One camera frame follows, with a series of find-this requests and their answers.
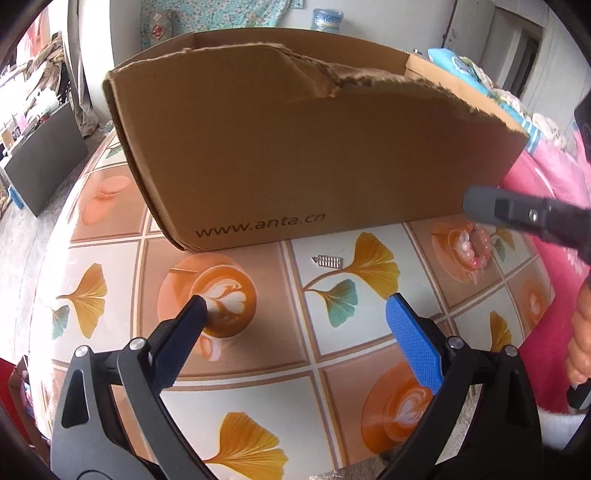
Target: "pink blanket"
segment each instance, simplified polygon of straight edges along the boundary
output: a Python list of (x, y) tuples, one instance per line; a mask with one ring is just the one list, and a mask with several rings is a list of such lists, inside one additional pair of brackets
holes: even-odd
[[(535, 150), (521, 153), (501, 183), (501, 188), (591, 208), (591, 166), (584, 153), (580, 131), (575, 127), (577, 154), (573, 158), (541, 138)], [(589, 267), (571, 249), (534, 238), (556, 296), (536, 328), (521, 345), (538, 406), (556, 413), (567, 412), (569, 380), (564, 361), (573, 335), (570, 319), (577, 293)]]

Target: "teal floral fabric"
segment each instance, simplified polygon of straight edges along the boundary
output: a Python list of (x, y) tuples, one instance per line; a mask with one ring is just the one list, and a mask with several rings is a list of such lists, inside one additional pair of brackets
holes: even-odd
[(274, 27), (290, 0), (143, 0), (142, 50), (151, 46), (150, 17), (156, 10), (173, 11), (173, 35), (237, 27)]

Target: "hand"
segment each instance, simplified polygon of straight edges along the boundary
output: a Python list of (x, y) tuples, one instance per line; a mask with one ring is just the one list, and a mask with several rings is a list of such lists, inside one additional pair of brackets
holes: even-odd
[(591, 288), (587, 279), (577, 297), (572, 318), (573, 337), (569, 342), (566, 371), (572, 385), (580, 385), (591, 378)]

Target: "gray curtain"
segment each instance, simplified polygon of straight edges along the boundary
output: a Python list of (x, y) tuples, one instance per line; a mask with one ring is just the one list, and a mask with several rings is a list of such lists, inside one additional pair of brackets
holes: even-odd
[(78, 0), (68, 0), (67, 27), (63, 31), (66, 66), (72, 86), (72, 108), (83, 137), (91, 135), (99, 125), (99, 118), (92, 108), (82, 55), (80, 54), (80, 33), (78, 23)]

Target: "brown cardboard box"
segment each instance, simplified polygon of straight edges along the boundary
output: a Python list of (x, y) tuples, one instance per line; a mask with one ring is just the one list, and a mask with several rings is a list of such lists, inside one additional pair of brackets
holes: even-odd
[(152, 214), (195, 251), (458, 213), (527, 141), (428, 61), (307, 30), (182, 35), (104, 89)]

